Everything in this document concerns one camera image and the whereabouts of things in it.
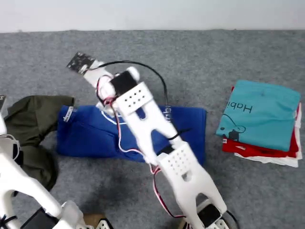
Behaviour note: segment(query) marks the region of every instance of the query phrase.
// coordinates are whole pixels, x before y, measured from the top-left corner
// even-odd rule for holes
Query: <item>perforated plate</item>
[[[128,116],[152,99],[151,92],[145,83],[142,82],[117,98],[116,103],[120,109],[120,113]]]
[[[172,151],[168,157],[164,159],[164,166],[171,168],[176,175],[182,176],[190,170],[191,164],[194,161],[193,157],[188,154],[188,152],[192,152],[189,145],[181,145],[181,147]]]
[[[230,229],[223,219],[219,219],[215,224],[218,228],[212,229]]]
[[[111,229],[106,220],[101,220],[96,229]]]

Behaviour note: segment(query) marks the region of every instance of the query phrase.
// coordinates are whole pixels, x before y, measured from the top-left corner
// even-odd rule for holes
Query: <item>clothing tag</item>
[[[66,113],[66,116],[64,116],[64,118],[63,118],[64,122],[67,123],[69,121],[69,119],[71,117],[71,114],[72,114],[72,111],[73,111],[73,106],[69,106],[69,109],[68,109],[68,111]]]

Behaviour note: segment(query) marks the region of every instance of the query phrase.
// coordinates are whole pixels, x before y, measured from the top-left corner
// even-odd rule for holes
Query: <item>white wall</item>
[[[305,29],[305,0],[0,0],[0,32]]]

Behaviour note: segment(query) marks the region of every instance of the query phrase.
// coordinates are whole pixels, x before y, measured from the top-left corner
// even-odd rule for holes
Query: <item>wooden block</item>
[[[104,214],[84,214],[86,225],[97,227],[101,219],[106,218]]]

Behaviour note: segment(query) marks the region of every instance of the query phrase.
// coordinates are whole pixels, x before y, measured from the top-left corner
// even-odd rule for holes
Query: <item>mounting hole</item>
[[[189,170],[182,175],[184,181],[188,182],[192,179],[192,172]]]

